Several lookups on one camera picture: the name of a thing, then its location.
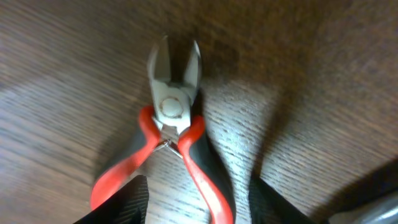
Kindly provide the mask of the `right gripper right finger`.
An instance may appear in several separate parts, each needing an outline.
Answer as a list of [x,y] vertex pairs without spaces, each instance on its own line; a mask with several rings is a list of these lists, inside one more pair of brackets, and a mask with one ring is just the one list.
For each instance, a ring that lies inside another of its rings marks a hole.
[[269,223],[274,216],[279,223],[314,224],[260,177],[251,176],[248,189],[252,223]]

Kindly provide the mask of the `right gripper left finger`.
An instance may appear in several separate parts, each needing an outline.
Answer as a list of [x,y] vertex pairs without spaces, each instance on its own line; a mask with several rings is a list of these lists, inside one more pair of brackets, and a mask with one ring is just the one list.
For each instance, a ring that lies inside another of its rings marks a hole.
[[148,203],[147,177],[137,175],[74,224],[145,224]]

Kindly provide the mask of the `small red cutting pliers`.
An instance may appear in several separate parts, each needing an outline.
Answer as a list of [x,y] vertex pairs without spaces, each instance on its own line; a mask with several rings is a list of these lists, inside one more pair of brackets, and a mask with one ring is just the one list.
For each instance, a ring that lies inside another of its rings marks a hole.
[[140,110],[129,146],[115,154],[96,176],[90,207],[102,206],[154,151],[168,148],[182,158],[208,206],[212,223],[234,223],[236,206],[228,174],[210,148],[204,118],[192,115],[201,78],[197,42],[192,44],[182,81],[172,81],[167,36],[153,46],[147,72],[152,104]]

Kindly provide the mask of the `orange-black needle-nose pliers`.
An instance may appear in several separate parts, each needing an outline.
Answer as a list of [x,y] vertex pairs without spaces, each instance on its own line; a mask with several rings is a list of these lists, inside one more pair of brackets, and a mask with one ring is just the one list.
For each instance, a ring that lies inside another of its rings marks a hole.
[[336,213],[329,224],[397,224],[397,191],[355,209]]

